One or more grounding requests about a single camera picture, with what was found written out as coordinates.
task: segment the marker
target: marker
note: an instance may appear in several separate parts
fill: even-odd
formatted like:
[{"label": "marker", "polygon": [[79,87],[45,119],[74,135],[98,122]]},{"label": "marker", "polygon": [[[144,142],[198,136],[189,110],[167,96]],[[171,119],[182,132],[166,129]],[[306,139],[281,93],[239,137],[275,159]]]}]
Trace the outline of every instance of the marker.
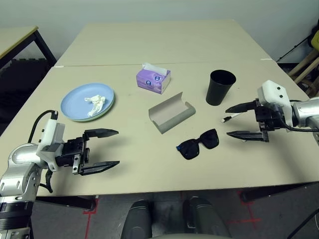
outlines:
[{"label": "marker", "polygon": [[225,123],[225,122],[229,121],[230,119],[239,116],[240,114],[242,114],[242,113],[235,113],[235,114],[233,114],[233,115],[231,115],[231,116],[227,116],[227,117],[221,119],[221,122],[222,122],[222,123]]}]

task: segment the black paper cup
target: black paper cup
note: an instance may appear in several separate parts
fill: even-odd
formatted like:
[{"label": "black paper cup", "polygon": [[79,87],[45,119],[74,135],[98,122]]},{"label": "black paper cup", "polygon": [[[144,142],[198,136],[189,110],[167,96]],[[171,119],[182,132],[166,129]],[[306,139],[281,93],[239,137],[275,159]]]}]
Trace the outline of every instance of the black paper cup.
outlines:
[{"label": "black paper cup", "polygon": [[229,71],[217,70],[210,73],[206,102],[212,106],[220,105],[235,82],[236,77]]}]

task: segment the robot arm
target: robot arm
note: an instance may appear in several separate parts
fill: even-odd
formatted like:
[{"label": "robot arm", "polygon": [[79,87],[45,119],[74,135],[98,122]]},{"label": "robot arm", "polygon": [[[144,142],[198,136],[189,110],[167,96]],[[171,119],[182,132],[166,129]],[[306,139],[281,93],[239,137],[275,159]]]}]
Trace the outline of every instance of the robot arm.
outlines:
[{"label": "robot arm", "polygon": [[[258,98],[252,102],[238,104],[226,113],[243,113],[254,110],[260,132],[233,131],[229,136],[243,140],[269,142],[269,131],[286,128],[290,131],[313,132],[319,145],[319,97],[307,101],[291,101],[286,89],[272,81],[266,81],[258,89]],[[310,127],[311,129],[294,128]]]},{"label": "robot arm", "polygon": [[[37,122],[51,113],[39,144],[31,143]],[[39,186],[53,192],[50,179],[60,167],[72,167],[73,174],[89,175],[110,169],[119,161],[106,161],[85,166],[89,162],[90,149],[86,143],[91,137],[109,137],[118,134],[112,129],[91,129],[82,137],[62,140],[65,125],[57,122],[57,112],[46,111],[35,121],[29,142],[12,151],[8,169],[0,180],[0,239],[33,238],[30,216]],[[48,169],[46,184],[41,184],[41,173]]]}]

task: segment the black sunglasses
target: black sunglasses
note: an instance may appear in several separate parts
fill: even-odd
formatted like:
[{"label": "black sunglasses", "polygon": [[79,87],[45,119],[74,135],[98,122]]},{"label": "black sunglasses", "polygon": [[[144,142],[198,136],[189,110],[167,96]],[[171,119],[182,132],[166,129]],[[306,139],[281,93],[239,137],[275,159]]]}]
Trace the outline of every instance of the black sunglasses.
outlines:
[{"label": "black sunglasses", "polygon": [[216,147],[219,144],[216,130],[213,128],[206,131],[198,139],[187,140],[176,148],[185,159],[190,160],[199,154],[199,142],[202,142],[202,144],[204,144],[204,146],[208,149]]}]

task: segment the wall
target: wall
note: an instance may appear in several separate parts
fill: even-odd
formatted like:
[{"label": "wall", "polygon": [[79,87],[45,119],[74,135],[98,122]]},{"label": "wall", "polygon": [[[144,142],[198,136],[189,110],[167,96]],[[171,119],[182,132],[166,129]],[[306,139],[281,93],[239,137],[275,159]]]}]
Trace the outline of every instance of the wall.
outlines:
[{"label": "wall", "polygon": [[[88,22],[220,18],[237,20],[277,60],[310,33],[319,0],[0,0],[0,27],[38,25],[57,58]],[[283,62],[300,61],[309,50],[303,44]],[[19,56],[40,52],[32,45]]]}]

